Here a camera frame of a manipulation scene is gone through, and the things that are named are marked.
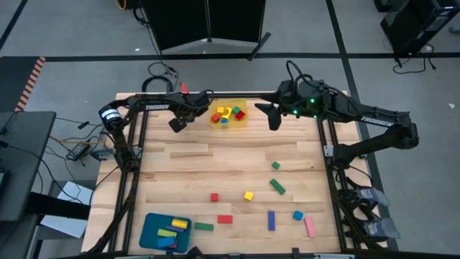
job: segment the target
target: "blue cube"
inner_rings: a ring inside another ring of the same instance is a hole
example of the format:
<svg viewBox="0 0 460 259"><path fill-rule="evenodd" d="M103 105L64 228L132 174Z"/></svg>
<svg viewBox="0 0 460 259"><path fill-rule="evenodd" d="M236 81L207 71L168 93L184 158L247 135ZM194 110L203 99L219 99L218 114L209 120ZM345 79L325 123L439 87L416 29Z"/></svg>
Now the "blue cube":
<svg viewBox="0 0 460 259"><path fill-rule="evenodd" d="M294 215L293 215L293 218L296 219L296 220L302 220L302 218L303 218L303 213L302 213L302 212L299 212L299 211L295 211L295 212L294 212Z"/></svg>

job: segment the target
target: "gray floor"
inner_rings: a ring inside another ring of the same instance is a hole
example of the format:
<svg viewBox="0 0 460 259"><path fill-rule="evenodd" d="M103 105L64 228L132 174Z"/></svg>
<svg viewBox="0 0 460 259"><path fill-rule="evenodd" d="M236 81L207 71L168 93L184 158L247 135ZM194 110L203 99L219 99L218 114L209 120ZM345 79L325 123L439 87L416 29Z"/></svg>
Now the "gray floor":
<svg viewBox="0 0 460 259"><path fill-rule="evenodd" d="M19 1L0 0L0 32L6 27ZM389 53L378 13L370 0L333 0L348 53ZM453 23L460 23L460 16ZM460 51L460 35L444 28L432 44L438 52ZM268 0L264 31L272 33L262 52L337 53L336 40L326 4L322 0ZM168 50L170 54L249 52L251 45L214 42ZM112 1L29 0L0 55L146 55L154 54L145 28L131 12L119 11ZM348 90L341 60L301 59L294 61L305 73ZM419 69L413 60L405 69ZM460 193L456 172L459 146L454 127L459 126L459 59L435 59L438 70L399 76L391 71L394 61L350 60L361 100L365 104L411 111L418 125L420 146L413 150L377 153L390 213L401 233L398 245L404 251L460 254L456 234L460 223ZM180 71L188 88L215 91L272 90L288 78L285 59L174 60L167 64ZM117 92L139 91L148 76L148 61L46 63L27 110L53 110L60 117L99 122L98 109ZM161 83L152 91L163 89ZM56 137L84 136L88 129L56 122ZM370 127L372 135L381 129ZM50 147L64 153L59 145ZM70 180L63 161L46 155L57 180ZM93 159L69 163L78 180L96 179L98 163ZM45 186L50 177L42 170ZM34 188L40 187L36 181ZM40 258L74 255L80 240L45 242Z"/></svg>

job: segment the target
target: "desk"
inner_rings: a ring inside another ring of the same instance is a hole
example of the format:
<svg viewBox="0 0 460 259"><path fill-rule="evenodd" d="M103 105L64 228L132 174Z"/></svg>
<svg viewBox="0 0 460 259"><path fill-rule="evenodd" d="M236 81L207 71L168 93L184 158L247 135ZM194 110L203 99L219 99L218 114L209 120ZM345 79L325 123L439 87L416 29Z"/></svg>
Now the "desk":
<svg viewBox="0 0 460 259"><path fill-rule="evenodd" d="M301 253L340 251L317 121L283 117L280 129L273 132L267 116L254 107L261 101L247 101L247 127L221 131L213 130L204 114L174 133L167 124L172 113L149 113L130 255L165 253L139 246L145 215L151 212L214 224L213 232L193 230L191 234L189 248L197 245L205 254L291 253L292 247L299 247ZM340 143L359 141L355 123L337 124L336 131ZM273 161L281 164L278 171L271 168ZM364 160L355 159L352 165L367 172ZM98 181L115 166L115 160L102 162ZM346 174L358 184L369 185L369 179L353 169ZM271 187L272 178L285 187L284 195ZM119 180L120 172L115 171L96 190L82 251L96 243L112 220ZM252 201L243 199L245 191L254 192ZM218 203L210 202L212 192L219 193ZM267 228L268 210L276 211L274 232ZM295 210L313 218L316 238L309 238L304 223L293 219ZM233 215L234 223L217 224L218 214ZM124 223L120 226L116 250L121 249Z"/></svg>

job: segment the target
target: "blue rectangular block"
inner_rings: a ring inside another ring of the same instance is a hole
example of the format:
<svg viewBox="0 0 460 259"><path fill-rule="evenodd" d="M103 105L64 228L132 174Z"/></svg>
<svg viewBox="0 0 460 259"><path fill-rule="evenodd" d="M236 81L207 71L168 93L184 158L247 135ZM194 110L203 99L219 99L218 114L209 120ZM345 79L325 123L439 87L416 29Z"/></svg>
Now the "blue rectangular block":
<svg viewBox="0 0 460 259"><path fill-rule="evenodd" d="M170 245L174 245L174 237L166 237L166 238L160 238L158 240L158 247L167 247Z"/></svg>
<svg viewBox="0 0 460 259"><path fill-rule="evenodd" d="M176 232L179 232L179 233L184 232L184 229L180 228L180 227L166 226L165 229L171 230L171 231L176 231Z"/></svg>
<svg viewBox="0 0 460 259"><path fill-rule="evenodd" d="M268 211L268 230L275 231L275 212Z"/></svg>

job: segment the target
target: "teal tray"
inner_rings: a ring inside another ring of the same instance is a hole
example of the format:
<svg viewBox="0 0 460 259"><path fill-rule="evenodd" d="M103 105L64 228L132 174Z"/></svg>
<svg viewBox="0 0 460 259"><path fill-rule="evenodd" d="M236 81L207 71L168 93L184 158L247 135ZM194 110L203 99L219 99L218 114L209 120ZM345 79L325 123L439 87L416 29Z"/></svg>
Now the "teal tray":
<svg viewBox="0 0 460 259"><path fill-rule="evenodd" d="M166 229L166 226L170 226L173 219L181 219L188 222L188 228L178 233L176 240L178 242L177 248L158 247L158 239L164 238L157 235L158 229ZM187 218L174 217L170 215L162 215L149 213L145 216L144 226L142 228L141 239L139 240L139 246L149 249L157 249L174 253L186 253L188 243L190 241L190 229L192 227L192 221Z"/></svg>

